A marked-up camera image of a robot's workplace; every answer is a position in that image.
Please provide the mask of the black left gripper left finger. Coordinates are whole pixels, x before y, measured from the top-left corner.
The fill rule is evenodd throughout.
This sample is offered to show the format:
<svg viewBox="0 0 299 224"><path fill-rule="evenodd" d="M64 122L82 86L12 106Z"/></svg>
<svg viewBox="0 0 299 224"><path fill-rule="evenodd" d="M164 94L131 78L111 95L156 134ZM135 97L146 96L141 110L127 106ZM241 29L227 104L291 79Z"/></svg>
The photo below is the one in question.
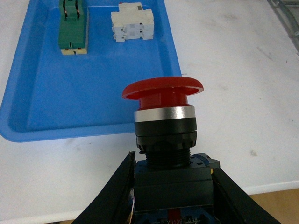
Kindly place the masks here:
<svg viewBox="0 0 299 224"><path fill-rule="evenodd" d="M129 224L134 207L134 151L129 152L107 184L73 221L74 224Z"/></svg>

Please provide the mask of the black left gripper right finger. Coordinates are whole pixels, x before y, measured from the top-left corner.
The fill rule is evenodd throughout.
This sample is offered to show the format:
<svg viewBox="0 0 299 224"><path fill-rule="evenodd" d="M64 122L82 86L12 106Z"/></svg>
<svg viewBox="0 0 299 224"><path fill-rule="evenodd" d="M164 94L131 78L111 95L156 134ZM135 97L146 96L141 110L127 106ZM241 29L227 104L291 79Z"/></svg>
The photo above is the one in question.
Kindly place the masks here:
<svg viewBox="0 0 299 224"><path fill-rule="evenodd" d="M221 224L278 224L279 221L259 206L221 168L212 173L214 212Z"/></svg>

